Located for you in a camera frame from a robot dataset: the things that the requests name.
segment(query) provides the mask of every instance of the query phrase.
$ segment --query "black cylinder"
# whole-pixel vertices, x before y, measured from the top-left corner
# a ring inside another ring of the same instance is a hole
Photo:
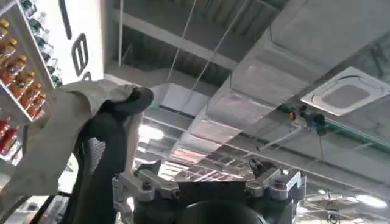
[[[264,224],[260,215],[240,203],[223,200],[189,205],[176,224]]]

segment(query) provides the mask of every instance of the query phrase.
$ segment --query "mesh panel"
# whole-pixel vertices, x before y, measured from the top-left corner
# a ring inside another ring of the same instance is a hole
[[[96,138],[91,138],[88,140],[88,143],[91,149],[91,172],[94,172],[105,150],[105,142],[101,142]]]

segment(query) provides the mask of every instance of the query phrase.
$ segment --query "white sign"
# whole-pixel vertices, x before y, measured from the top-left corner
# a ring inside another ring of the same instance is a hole
[[[50,31],[62,82],[103,79],[101,0],[37,0],[39,15],[45,12],[43,27]]]

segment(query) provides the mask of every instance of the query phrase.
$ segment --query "ceiling light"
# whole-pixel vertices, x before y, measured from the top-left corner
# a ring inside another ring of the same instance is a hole
[[[363,219],[362,218],[356,218],[356,219],[352,220],[352,222],[354,222],[354,223],[361,223],[361,222],[363,222]]]
[[[145,148],[142,148],[142,147],[138,147],[136,148],[138,151],[140,152],[143,152],[143,153],[146,153],[146,149]]]
[[[156,161],[149,161],[149,160],[141,159],[141,158],[137,158],[137,157],[134,160],[139,162],[139,163],[148,163],[148,164],[156,162]]]
[[[353,202],[353,203],[358,203],[359,201],[355,197],[347,197],[346,198],[348,201]]]
[[[141,137],[146,137],[154,140],[160,140],[164,137],[164,133],[161,130],[150,127],[148,125],[141,125],[138,129],[138,134]]]
[[[126,199],[126,203],[129,205],[130,209],[134,211],[134,198],[130,197]]]
[[[375,208],[384,208],[388,205],[386,202],[382,201],[381,199],[375,198],[375,197],[370,196],[370,195],[357,195],[356,199],[360,202],[363,202],[366,205],[369,205],[369,206],[372,206]]]
[[[144,143],[147,143],[147,144],[148,144],[150,140],[151,140],[151,139],[148,138],[148,137],[140,136],[138,142],[144,142]]]
[[[306,213],[308,212],[309,210],[307,210],[307,208],[304,208],[304,207],[297,207],[297,213]]]

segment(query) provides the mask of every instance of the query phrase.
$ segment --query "red bottle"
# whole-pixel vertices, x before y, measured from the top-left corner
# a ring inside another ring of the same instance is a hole
[[[19,125],[16,128],[8,129],[5,132],[4,137],[0,140],[0,153],[2,155],[6,155],[10,150],[11,145],[15,141],[16,137],[18,137],[18,129]]]
[[[5,135],[5,132],[10,128],[8,122],[10,122],[11,117],[7,117],[5,120],[0,120],[0,138]]]

